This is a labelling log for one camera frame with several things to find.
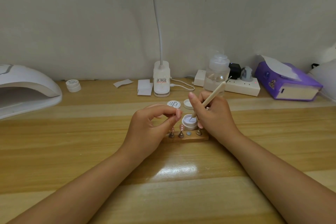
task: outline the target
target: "white paper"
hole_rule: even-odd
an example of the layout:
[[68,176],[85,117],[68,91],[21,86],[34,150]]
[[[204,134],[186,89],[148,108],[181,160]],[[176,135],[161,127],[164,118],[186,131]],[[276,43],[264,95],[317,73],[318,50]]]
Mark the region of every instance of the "white paper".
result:
[[152,94],[153,83],[149,79],[138,80],[138,95],[150,96]]
[[292,71],[292,68],[281,63],[280,61],[261,55],[266,61],[267,66],[275,73],[282,75],[283,77],[293,80],[301,81],[299,76]]
[[130,83],[132,83],[132,81],[130,79],[126,79],[124,81],[116,82],[113,85],[118,88],[119,86],[122,86],[122,85],[125,85],[125,84],[130,84]]

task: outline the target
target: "white cable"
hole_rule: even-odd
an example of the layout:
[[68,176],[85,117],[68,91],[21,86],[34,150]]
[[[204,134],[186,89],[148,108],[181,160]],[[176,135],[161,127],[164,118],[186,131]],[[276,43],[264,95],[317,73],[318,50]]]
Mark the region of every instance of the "white cable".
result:
[[176,80],[176,79],[173,79],[173,78],[170,78],[170,79],[173,80],[173,81],[182,82],[182,83],[184,83],[185,85],[187,85],[187,86],[189,86],[189,87],[192,87],[192,89],[188,89],[187,87],[184,87],[184,86],[182,86],[182,85],[178,85],[178,84],[173,84],[173,83],[170,84],[171,87],[179,86],[179,87],[185,88],[185,89],[188,90],[188,91],[194,91],[194,90],[195,90],[195,87],[194,87],[194,86],[189,85],[189,84],[187,84],[187,83],[185,83],[185,82],[183,82],[183,81]]
[[160,66],[163,65],[163,56],[162,56],[162,38],[161,38],[161,30],[160,30],[160,24],[159,24],[159,13],[156,8],[156,2],[153,0],[154,4],[154,13],[155,13],[155,19],[156,19],[156,25],[157,25],[157,30],[159,32],[159,44],[160,44]]

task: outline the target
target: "hand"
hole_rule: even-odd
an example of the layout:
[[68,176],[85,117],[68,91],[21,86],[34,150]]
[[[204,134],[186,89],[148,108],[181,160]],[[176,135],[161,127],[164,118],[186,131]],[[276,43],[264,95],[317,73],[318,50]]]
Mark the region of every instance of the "hand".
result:
[[[143,161],[159,146],[162,138],[181,119],[181,110],[174,107],[154,104],[136,111],[129,124],[126,138],[120,147]],[[168,117],[159,126],[154,126],[154,117]]]
[[208,107],[210,107],[208,110],[203,107],[202,103],[210,94],[211,92],[209,91],[202,91],[198,98],[192,92],[188,95],[190,103],[199,119],[198,126],[200,128],[204,127],[220,143],[223,140],[241,135],[232,118],[229,104],[224,98],[215,97],[208,104]]

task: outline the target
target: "white wall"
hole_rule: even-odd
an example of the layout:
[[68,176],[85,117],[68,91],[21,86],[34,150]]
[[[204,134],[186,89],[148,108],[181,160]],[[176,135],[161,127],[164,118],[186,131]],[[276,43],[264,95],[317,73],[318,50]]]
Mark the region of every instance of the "white wall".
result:
[[[158,0],[173,77],[205,68],[208,48],[301,69],[336,40],[336,0]],[[54,79],[150,78],[159,57],[152,0],[0,0],[0,63]]]

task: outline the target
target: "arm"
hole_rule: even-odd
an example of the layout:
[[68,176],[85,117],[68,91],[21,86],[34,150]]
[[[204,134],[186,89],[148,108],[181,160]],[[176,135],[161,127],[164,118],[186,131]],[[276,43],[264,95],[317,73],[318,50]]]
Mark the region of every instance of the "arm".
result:
[[206,111],[201,102],[209,94],[197,98],[189,93],[199,126],[238,159],[283,218],[288,223],[336,223],[336,193],[241,134],[225,99],[216,97]]
[[[154,127],[151,120],[162,114],[169,118]],[[167,105],[137,111],[131,119],[125,141],[116,153],[8,224],[87,223],[114,189],[158,147],[180,118],[181,111]]]

